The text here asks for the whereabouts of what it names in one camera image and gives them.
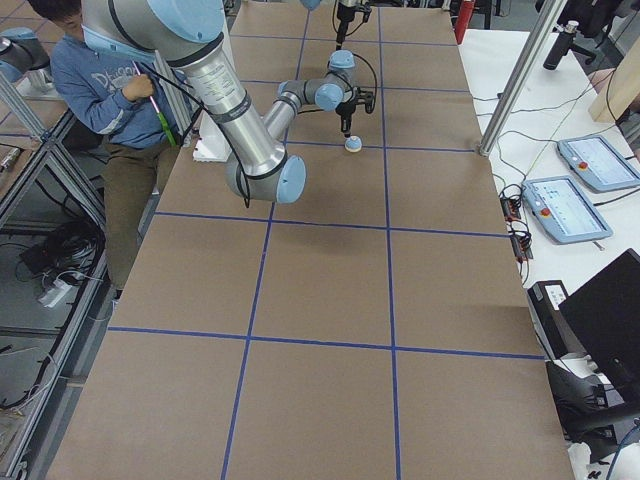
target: boy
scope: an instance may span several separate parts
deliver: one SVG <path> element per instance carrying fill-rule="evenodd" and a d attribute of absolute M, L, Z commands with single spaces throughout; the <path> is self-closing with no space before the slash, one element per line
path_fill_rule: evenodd
<path fill-rule="evenodd" d="M 154 95 L 173 132 L 166 96 L 131 61 L 98 54 L 84 43 L 81 0 L 28 0 L 65 36 L 51 55 L 54 84 L 76 117 L 106 135 L 110 154 L 102 177 L 107 218 L 107 269 L 116 299 L 138 252 L 138 224 L 155 185 L 162 193 L 179 152 L 171 147 L 149 97 Z"/>

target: blue sweatshirt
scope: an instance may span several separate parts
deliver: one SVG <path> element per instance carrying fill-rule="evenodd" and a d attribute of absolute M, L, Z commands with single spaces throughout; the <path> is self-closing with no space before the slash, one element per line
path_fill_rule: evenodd
<path fill-rule="evenodd" d="M 131 61 L 96 53 L 65 35 L 51 55 L 51 71 L 56 90 L 71 111 L 94 132 L 108 135 L 111 143 L 141 149 L 166 138 L 151 102 L 130 102 L 122 94 L 122 88 L 136 75 Z M 152 80 L 153 97 L 175 132 L 167 97 Z"/>

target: boy's hand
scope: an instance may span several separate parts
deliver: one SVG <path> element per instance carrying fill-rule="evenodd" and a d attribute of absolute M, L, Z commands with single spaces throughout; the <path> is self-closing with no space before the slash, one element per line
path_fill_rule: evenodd
<path fill-rule="evenodd" d="M 145 73 L 135 75 L 122 89 L 122 94 L 124 98 L 130 102 L 135 102 L 141 98 L 148 98 L 153 95 L 153 83 Z"/>

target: green object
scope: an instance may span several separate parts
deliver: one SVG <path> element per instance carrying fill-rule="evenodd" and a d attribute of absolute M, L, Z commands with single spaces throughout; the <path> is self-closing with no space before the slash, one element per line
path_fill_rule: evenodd
<path fill-rule="evenodd" d="M 167 138 L 169 139 L 169 143 L 172 147 L 175 147 L 178 143 L 176 142 L 175 137 L 173 136 L 173 132 L 169 128 L 169 123 L 167 122 L 164 113 L 158 112 L 158 118 L 160 119 L 160 125 L 162 125 L 162 131 L 165 133 Z"/>

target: brown pants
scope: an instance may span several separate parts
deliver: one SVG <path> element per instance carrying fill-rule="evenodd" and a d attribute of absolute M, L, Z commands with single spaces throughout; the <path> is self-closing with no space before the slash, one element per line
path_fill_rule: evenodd
<path fill-rule="evenodd" d="M 138 254 L 138 226 L 153 187 L 162 193 L 179 147 L 162 142 L 136 150 L 107 144 L 109 162 L 102 173 L 107 217 L 106 255 L 111 282 L 122 290 Z"/>

